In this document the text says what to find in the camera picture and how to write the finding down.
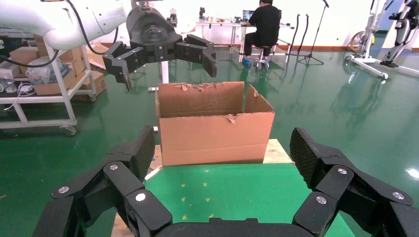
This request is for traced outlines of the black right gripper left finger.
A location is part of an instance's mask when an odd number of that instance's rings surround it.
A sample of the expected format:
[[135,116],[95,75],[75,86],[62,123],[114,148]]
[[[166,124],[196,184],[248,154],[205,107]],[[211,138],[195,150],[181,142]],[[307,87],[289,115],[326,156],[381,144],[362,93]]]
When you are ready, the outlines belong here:
[[155,237],[172,224],[172,214],[145,188],[155,153],[155,132],[116,145],[96,167],[51,193],[33,232],[35,237],[84,237],[100,215],[113,208],[136,237]]

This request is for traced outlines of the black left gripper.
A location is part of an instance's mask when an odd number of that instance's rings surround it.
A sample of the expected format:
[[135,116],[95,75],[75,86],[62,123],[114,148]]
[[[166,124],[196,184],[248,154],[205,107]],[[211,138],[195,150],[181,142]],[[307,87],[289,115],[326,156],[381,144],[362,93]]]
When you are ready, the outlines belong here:
[[174,27],[154,8],[133,8],[127,16],[126,27],[130,47],[122,41],[115,42],[103,55],[107,73],[115,76],[132,90],[130,74],[146,62],[180,59],[201,64],[212,78],[217,75],[214,44],[206,39],[188,34],[184,40]]

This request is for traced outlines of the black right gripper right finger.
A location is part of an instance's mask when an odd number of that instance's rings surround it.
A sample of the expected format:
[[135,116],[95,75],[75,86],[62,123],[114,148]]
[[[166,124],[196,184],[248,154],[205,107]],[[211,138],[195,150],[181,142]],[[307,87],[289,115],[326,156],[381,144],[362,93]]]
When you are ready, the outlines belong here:
[[416,237],[419,210],[402,190],[359,170],[336,148],[315,142],[302,127],[292,131],[290,156],[311,190],[292,223],[315,237],[344,212],[373,237]]

